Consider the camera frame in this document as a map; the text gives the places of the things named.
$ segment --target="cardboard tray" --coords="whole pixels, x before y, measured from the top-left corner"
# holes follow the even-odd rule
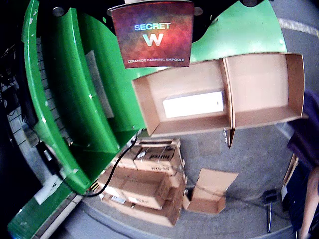
[[[303,57],[295,53],[252,53],[169,68],[132,81],[150,136],[274,124],[301,117]],[[167,118],[163,101],[184,95],[223,92],[224,111]]]

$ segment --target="white sticker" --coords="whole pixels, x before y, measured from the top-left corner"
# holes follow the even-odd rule
[[[222,92],[184,96],[163,101],[167,118],[221,112],[224,110]]]
[[[112,196],[111,200],[115,201],[117,203],[120,203],[120,204],[124,204],[124,202],[125,202],[125,199],[119,198],[119,197],[116,197],[116,196]]]
[[[119,197],[120,195],[118,194],[118,192],[112,188],[112,187],[106,187],[106,189],[104,190],[104,192],[108,193],[108,194],[111,194],[111,195],[114,195],[116,197]]]
[[[52,158],[51,158],[51,156],[50,156],[50,154],[49,154],[49,152],[48,152],[47,150],[45,150],[43,153],[44,153],[45,157],[46,157],[49,161],[52,160]]]
[[[137,203],[138,200],[136,198],[128,197],[128,200],[132,203]]]
[[[48,197],[50,197],[62,183],[61,179],[56,175],[52,175],[43,184],[43,187],[34,195],[35,200],[41,205]]]
[[[281,198],[284,200],[286,194],[288,193],[287,187],[283,186],[281,188]]]

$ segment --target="gray floor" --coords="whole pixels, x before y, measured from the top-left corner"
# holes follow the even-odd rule
[[[319,28],[316,0],[271,3],[277,17]],[[319,92],[319,38],[290,29],[283,29],[283,35],[287,50],[304,56],[306,88]],[[292,155],[286,149],[287,142],[275,125],[237,130],[231,149],[227,149],[222,132],[183,136],[181,152],[185,172],[192,181],[197,180],[202,167],[239,173],[227,191],[227,207],[218,216],[182,211],[176,226],[168,229],[125,216],[91,198],[83,200],[54,238],[295,238],[290,222],[277,216],[273,216],[272,224],[275,233],[267,235],[265,210],[232,198],[262,205],[259,197],[265,190],[281,187]],[[274,211],[287,217],[280,202]]]

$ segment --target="sign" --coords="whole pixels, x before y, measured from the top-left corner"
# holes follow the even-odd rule
[[[189,66],[194,3],[145,1],[111,14],[125,68]]]

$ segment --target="black cable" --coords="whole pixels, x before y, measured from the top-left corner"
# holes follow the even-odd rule
[[[190,179],[189,177],[188,177],[188,180],[189,180],[194,186],[196,185],[196,184],[194,183],[194,181],[193,181],[192,179]],[[206,193],[209,193],[209,194],[211,194],[211,195],[215,195],[215,196],[220,197],[220,194],[213,193],[213,192],[211,192],[211,191],[209,191],[209,190],[206,190],[205,188],[202,188],[202,187],[198,187],[198,188],[201,189],[201,190],[203,190],[203,191],[205,191]],[[266,209],[264,206],[261,206],[261,205],[259,205],[259,204],[257,204],[257,203],[253,203],[253,202],[251,202],[251,201],[243,200],[243,199],[240,199],[240,198],[238,198],[238,197],[235,197],[235,196],[232,196],[232,195],[229,195],[229,194],[227,194],[227,197],[228,197],[228,198],[231,198],[231,199],[233,199],[233,200],[235,200],[235,201],[239,201],[239,202],[242,202],[242,203],[245,203],[245,204],[248,204],[248,205],[255,206],[255,207],[260,208],[260,209],[264,209],[264,210],[266,210],[267,212],[270,211],[270,210]],[[277,217],[279,217],[279,218],[281,218],[281,219],[283,219],[283,220],[291,221],[290,218],[285,218],[285,217],[281,216],[279,213],[274,212],[274,210],[272,210],[271,212],[272,212],[274,215],[276,215]]]
[[[110,176],[109,176],[108,180],[106,181],[105,185],[103,186],[103,188],[102,188],[99,192],[97,192],[97,193],[93,193],[93,194],[83,194],[82,196],[84,196],[84,197],[96,197],[96,196],[98,196],[99,194],[101,194],[102,192],[104,192],[104,190],[105,190],[106,187],[109,185],[109,183],[110,183],[110,181],[111,181],[111,179],[112,179],[112,176],[113,176],[113,174],[114,174],[114,171],[115,171],[115,169],[116,169],[116,166],[119,164],[119,162],[120,162],[120,160],[123,158],[123,156],[135,145],[137,139],[138,139],[138,137],[137,137],[137,135],[136,135],[134,141],[133,141],[132,144],[131,144],[131,146],[128,147],[127,149],[125,149],[124,152],[120,155],[120,157],[118,158],[118,160],[117,160],[116,163],[114,164],[113,169],[112,169],[112,171],[111,171],[111,173],[110,173]]]
[[[137,139],[138,139],[138,137],[137,137],[137,135],[136,135],[136,136],[135,136],[135,139],[134,139],[133,141],[131,141],[131,143],[132,143],[131,146],[128,147],[127,149],[125,149],[124,152],[119,156],[118,160],[116,161],[116,163],[115,163],[114,166],[113,166],[113,169],[112,169],[112,171],[111,171],[111,173],[110,173],[110,176],[109,176],[108,180],[106,181],[104,187],[103,187],[99,192],[97,192],[97,193],[92,193],[92,194],[79,194],[79,193],[77,193],[76,191],[74,191],[74,190],[72,189],[72,187],[63,179],[63,177],[62,177],[62,175],[61,175],[60,173],[58,173],[57,175],[58,175],[58,177],[63,181],[63,183],[64,183],[73,193],[75,193],[75,194],[77,194],[77,195],[80,195],[80,196],[83,196],[83,197],[88,197],[88,198],[96,197],[96,196],[100,195],[101,193],[103,193],[103,191],[104,191],[104,190],[106,189],[106,187],[109,185],[109,183],[110,183],[110,181],[111,181],[111,179],[112,179],[112,176],[113,176],[113,174],[114,174],[114,171],[115,171],[115,169],[116,169],[116,166],[119,164],[119,162],[120,162],[120,160],[123,158],[123,156],[135,145]]]

